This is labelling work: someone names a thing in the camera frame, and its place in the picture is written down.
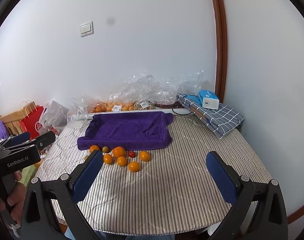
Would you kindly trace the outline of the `person's left hand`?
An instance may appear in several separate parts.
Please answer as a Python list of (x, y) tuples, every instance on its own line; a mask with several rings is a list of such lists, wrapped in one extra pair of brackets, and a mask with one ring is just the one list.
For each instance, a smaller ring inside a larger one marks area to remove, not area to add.
[(22, 172), (16, 171), (14, 173), (14, 178), (16, 181), (16, 186), (11, 192), (11, 194), (7, 198), (8, 204), (13, 207), (10, 215), (13, 220), (15, 220), (18, 224), (21, 224), (23, 206), (26, 195), (26, 187), (24, 184), (20, 182), (22, 179)]

